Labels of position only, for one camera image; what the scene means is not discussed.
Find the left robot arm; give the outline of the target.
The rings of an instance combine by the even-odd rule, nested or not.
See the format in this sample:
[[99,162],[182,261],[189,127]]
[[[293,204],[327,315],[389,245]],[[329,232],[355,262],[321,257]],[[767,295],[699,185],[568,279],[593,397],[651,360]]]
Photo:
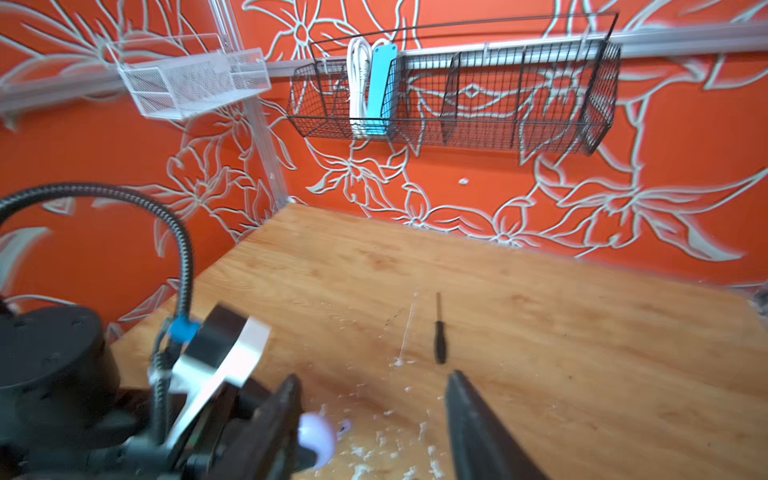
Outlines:
[[124,389],[99,315],[79,306],[1,312],[1,475],[5,479],[288,479],[297,467],[300,384],[252,378],[270,330],[219,305],[190,314],[189,234],[164,205],[93,183],[26,189],[8,219],[65,197],[117,200],[165,222],[180,256],[173,315],[151,348],[149,386]]

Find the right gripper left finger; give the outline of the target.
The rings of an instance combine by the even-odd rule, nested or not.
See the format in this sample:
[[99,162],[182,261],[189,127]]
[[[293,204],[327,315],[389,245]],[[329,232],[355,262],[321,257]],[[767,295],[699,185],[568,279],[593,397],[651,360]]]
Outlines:
[[289,479],[297,463],[301,382],[289,375],[209,471],[210,479]]

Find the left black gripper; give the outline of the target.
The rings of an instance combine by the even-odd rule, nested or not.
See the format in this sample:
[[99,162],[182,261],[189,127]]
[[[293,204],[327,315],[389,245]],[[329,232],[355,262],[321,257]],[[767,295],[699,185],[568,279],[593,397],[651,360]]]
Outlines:
[[127,447],[120,456],[123,479],[210,479],[209,471],[256,418],[274,393],[249,379],[224,384],[172,449]]

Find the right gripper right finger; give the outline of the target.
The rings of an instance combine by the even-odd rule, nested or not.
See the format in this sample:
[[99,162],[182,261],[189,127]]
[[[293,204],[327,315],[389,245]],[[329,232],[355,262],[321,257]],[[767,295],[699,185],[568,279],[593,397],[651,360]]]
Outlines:
[[449,375],[445,403],[458,479],[547,478],[463,372]]

